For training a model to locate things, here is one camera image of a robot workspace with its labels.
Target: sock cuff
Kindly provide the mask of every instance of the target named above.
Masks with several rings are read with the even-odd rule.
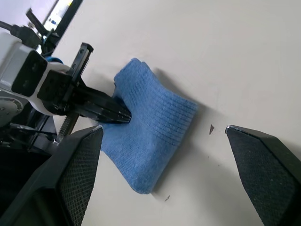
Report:
[[[139,118],[160,139],[179,145],[198,106],[163,87],[138,59],[132,59],[114,80],[132,119]]]

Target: cable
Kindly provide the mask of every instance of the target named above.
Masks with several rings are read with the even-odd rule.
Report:
[[[10,24],[5,23],[5,22],[3,22],[3,21],[0,21],[0,27],[4,28],[4,29],[6,29],[6,30],[11,31],[11,29],[12,29],[13,26],[10,25]]]

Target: black pad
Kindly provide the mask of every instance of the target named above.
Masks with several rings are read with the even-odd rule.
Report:
[[[276,138],[228,126],[242,184],[265,226],[301,225],[301,162]]]
[[[1,226],[80,226],[94,186],[102,127],[64,137],[18,193]]]
[[[0,217],[32,173],[49,156],[12,148],[0,149]]]

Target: black cable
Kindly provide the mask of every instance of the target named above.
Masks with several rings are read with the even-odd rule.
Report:
[[[15,130],[18,130],[18,131],[25,131],[25,132],[29,132],[29,133],[41,133],[41,134],[55,135],[56,136],[56,133],[39,131],[39,130],[35,130],[35,129],[21,129],[21,128],[10,128],[10,129],[15,129]]]
[[[32,8],[28,9],[26,16],[42,36],[46,36],[49,33],[49,31],[46,30],[43,24],[41,24],[39,19],[32,13]]]
[[[6,30],[11,31],[11,29],[12,29],[13,26],[10,25],[10,24],[5,23],[5,22],[3,22],[3,21],[0,21],[0,27],[4,28],[4,29],[6,29]]]

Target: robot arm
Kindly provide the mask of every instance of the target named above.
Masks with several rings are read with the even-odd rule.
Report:
[[[8,33],[0,34],[0,89],[27,99],[46,115],[77,113],[97,121],[127,123],[131,113],[114,99],[87,87],[81,74],[93,48],[83,43],[72,67],[47,62]]]

